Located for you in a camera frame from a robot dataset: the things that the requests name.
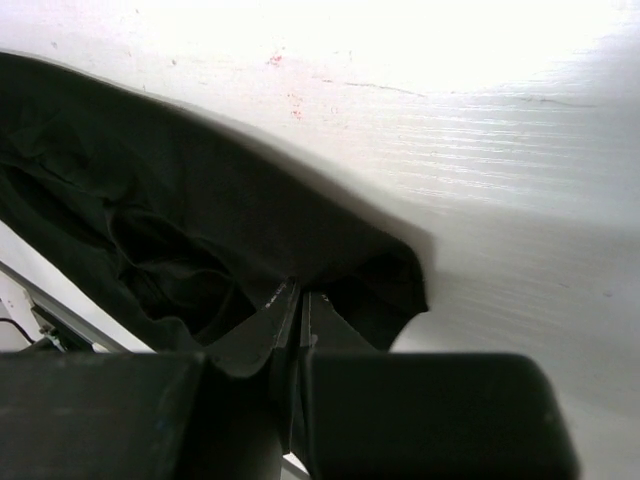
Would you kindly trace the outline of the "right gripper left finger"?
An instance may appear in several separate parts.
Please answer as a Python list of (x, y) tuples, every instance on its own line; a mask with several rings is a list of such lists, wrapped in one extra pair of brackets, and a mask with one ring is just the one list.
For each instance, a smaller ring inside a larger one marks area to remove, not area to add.
[(285, 280), (255, 314), (205, 348), (213, 365), (229, 377), (251, 378), (274, 356), (286, 355), (299, 301), (299, 283)]

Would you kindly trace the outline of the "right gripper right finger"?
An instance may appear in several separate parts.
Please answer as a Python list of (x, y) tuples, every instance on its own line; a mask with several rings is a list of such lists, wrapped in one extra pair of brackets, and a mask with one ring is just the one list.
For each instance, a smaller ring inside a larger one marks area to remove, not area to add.
[(338, 314), (326, 295), (307, 292), (301, 309), (300, 352), (367, 354), (373, 346)]

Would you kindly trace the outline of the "black t shirt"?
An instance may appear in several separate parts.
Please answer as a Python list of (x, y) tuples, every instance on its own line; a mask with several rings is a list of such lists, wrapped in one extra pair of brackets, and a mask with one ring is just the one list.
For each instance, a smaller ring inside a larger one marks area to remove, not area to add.
[(386, 350), (428, 308), (399, 238), (163, 102), (1, 57), (1, 219), (157, 351), (196, 350), (294, 280)]

